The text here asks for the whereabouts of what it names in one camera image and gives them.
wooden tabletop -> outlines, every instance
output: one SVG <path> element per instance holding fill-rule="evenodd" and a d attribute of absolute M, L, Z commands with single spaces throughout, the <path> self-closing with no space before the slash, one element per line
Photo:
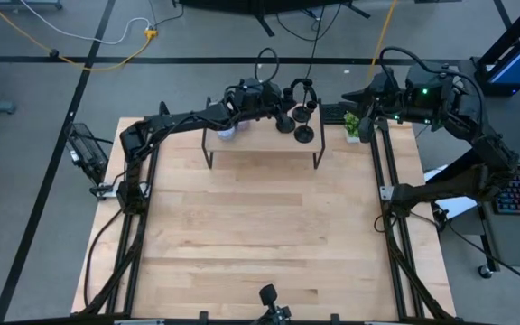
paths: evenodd
<path fill-rule="evenodd" d="M 117 134 L 136 120 L 122 118 Z M 331 313 L 343 320 L 397 320 L 385 237 L 373 229 L 380 207 L 370 144 L 347 144 L 341 126 L 325 125 L 325 135 L 327 149 L 316 171 L 311 153 L 223 153 L 209 170 L 201 131 L 166 139 L 133 316 L 195 319 L 208 311 L 212 319 L 255 319 L 265 312 L 258 290 L 273 283 L 277 303 L 290 306 L 295 320 L 329 320 Z M 422 184 L 411 125 L 391 124 L 390 135 L 400 182 Z M 388 183 L 382 141 L 379 146 Z M 106 180 L 123 168 L 116 136 Z M 90 242 L 118 209 L 116 200 L 98 204 Z M 413 211 L 432 216 L 428 204 Z M 90 295 L 112 272 L 122 219 L 99 239 Z M 408 227 L 417 274 L 454 314 L 434 226 L 409 218 Z M 74 311 L 83 309 L 83 271 Z M 407 310 L 413 314 L 411 303 Z"/>

white cable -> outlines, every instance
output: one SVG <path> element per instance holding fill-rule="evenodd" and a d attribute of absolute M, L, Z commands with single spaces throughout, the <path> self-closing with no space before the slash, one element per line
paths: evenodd
<path fill-rule="evenodd" d="M 132 20 L 130 20 L 129 22 L 127 22 L 127 25 L 125 26 L 125 31 L 124 31 L 124 35 L 122 36 L 121 39 L 119 39 L 117 42 L 108 42 L 108 41 L 102 41 L 102 40 L 99 40 L 97 38 L 94 38 L 94 37 L 85 37 L 85 36 L 79 36 L 79 35 L 76 35 L 76 34 L 72 34 L 72 33 L 69 33 L 69 32 L 64 32 L 62 31 L 61 29 L 55 27 L 54 25 L 52 25 L 50 22 L 46 21 L 45 18 L 41 17 L 39 14 L 37 14 L 35 12 L 35 10 L 33 10 L 28 4 L 25 3 L 24 0 L 19 0 L 22 2 L 23 5 L 25 5 L 25 7 L 27 9 L 29 9 L 29 11 L 31 11 L 33 14 L 35 14 L 39 19 L 41 19 L 44 23 L 46 23 L 48 26 L 50 26 L 52 29 L 54 29 L 56 32 L 58 33 L 62 33 L 66 36 L 71 36 L 71 37 L 75 37 L 75 38 L 79 38 L 81 40 L 86 40 L 86 41 L 97 41 L 97 42 L 100 42 L 102 44 L 105 44 L 105 45 L 116 45 L 116 44 L 119 44 L 121 41 L 124 40 L 125 36 L 127 35 L 127 30 L 129 29 L 130 27 L 130 23 L 132 22 L 135 22 L 135 21 L 139 21 L 139 20 L 142 20 L 142 21 L 145 21 L 147 23 L 147 26 L 145 29 L 148 29 L 150 28 L 150 26 L 152 26 L 150 24 L 150 21 L 147 19 L 147 18 L 143 18 L 143 17 L 137 17 L 137 18 L 134 18 Z"/>

gray carpet floor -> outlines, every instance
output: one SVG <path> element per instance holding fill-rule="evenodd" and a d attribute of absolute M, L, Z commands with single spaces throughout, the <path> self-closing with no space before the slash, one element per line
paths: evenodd
<path fill-rule="evenodd" d="M 94 35 L 106 2 L 63 0 L 62 11 L 42 8 L 41 12 L 60 28 Z M 503 3 L 515 20 L 520 14 L 520 1 L 504 0 Z M 329 33 L 319 42 L 317 57 L 374 55 L 390 1 L 358 1 L 355 5 L 369 12 L 371 18 L 364 19 L 342 8 Z M 180 10 L 164 0 L 153 0 L 153 7 L 158 19 L 175 16 Z M 336 12 L 333 7 L 325 13 L 325 25 Z M 90 42 L 58 35 L 24 9 L 5 12 L 38 40 L 52 45 L 63 55 L 88 55 Z M 118 38 L 125 23 L 136 16 L 152 19 L 147 0 L 116 0 L 106 39 Z M 281 19 L 294 31 L 307 37 L 313 35 L 312 21 L 304 14 L 290 12 L 282 14 Z M 267 16 L 266 21 L 276 34 L 273 38 L 267 37 L 253 17 L 187 7 L 181 19 L 160 25 L 160 36 L 142 56 L 249 57 L 271 46 L 283 57 L 310 57 L 309 43 L 292 37 L 278 25 L 274 16 Z M 98 55 L 131 54 L 144 43 L 142 30 L 142 23 L 135 23 L 121 44 L 102 45 Z M 504 30 L 492 0 L 424 5 L 402 0 L 395 9 L 385 44 L 403 46 L 424 59 L 467 59 L 483 54 Z M 0 56 L 44 54 L 0 19 Z M 266 71 L 261 73 L 269 73 L 267 70 L 271 68 L 266 65 Z M 289 83 L 303 76 L 307 68 L 283 65 L 275 81 Z M 406 67 L 395 67 L 395 71 L 402 78 Z M 206 96 L 218 98 L 225 85 L 252 74 L 251 65 L 238 64 L 133 64 L 109 73 L 93 73 L 76 120 L 86 123 L 96 136 L 111 138 L 121 116 L 154 114 L 160 100 L 165 100 L 172 112 L 201 109 Z M 366 66 L 316 65 L 311 76 L 319 85 L 319 96 L 334 102 L 344 92 L 363 88 L 366 74 Z M 78 70 L 67 64 L 0 63 L 0 100 L 12 100 L 18 107 L 14 115 L 0 115 L 0 293 L 79 75 Z M 415 132 L 418 134 L 422 127 L 416 125 Z M 450 163 L 468 149 L 443 130 L 423 132 L 417 141 L 425 170 Z M 69 314 L 96 208 L 95 200 L 88 194 L 89 184 L 64 153 L 7 320 Z M 490 280 L 481 279 L 476 269 L 484 263 L 484 257 L 448 231 L 441 236 L 441 249 L 460 317 L 520 324 L 520 279 L 507 270 Z"/>

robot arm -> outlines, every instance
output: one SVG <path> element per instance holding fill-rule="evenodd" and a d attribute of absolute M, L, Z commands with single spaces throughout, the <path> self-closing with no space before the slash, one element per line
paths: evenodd
<path fill-rule="evenodd" d="M 415 122 L 430 125 L 432 131 L 444 127 L 454 137 L 465 140 L 471 150 L 439 173 L 426 185 L 399 184 L 381 188 L 382 199 L 391 212 L 408 216 L 419 202 L 467 196 L 476 201 L 492 200 L 513 179 L 518 155 L 508 149 L 502 136 L 488 124 L 483 100 L 469 83 L 465 89 L 453 84 L 458 72 L 440 65 L 424 63 L 410 68 L 406 88 L 400 89 L 389 68 L 376 75 L 371 84 L 342 97 L 347 111 L 361 119 L 359 132 L 369 142 L 378 118 L 398 123 Z"/>
<path fill-rule="evenodd" d="M 315 96 L 311 80 L 302 81 L 310 82 L 305 91 Z M 294 127 L 287 112 L 296 104 L 293 86 L 282 92 L 272 82 L 247 79 L 241 80 L 237 86 L 228 87 L 218 103 L 210 104 L 208 98 L 204 110 L 173 115 L 162 112 L 133 124 L 120 134 L 127 164 L 125 180 L 120 182 L 116 193 L 122 210 L 127 214 L 140 214 L 145 210 L 146 200 L 140 188 L 141 164 L 168 135 L 204 128 L 228 130 L 238 122 L 265 117 L 274 117 L 280 132 L 290 132 Z"/>

potted plant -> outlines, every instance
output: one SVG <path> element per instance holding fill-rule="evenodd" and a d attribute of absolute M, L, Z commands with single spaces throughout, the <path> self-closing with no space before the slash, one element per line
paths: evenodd
<path fill-rule="evenodd" d="M 347 136 L 347 142 L 349 144 L 360 143 L 360 137 L 358 136 L 358 124 L 360 124 L 360 120 L 354 114 L 346 113 L 344 115 L 344 129 Z"/>

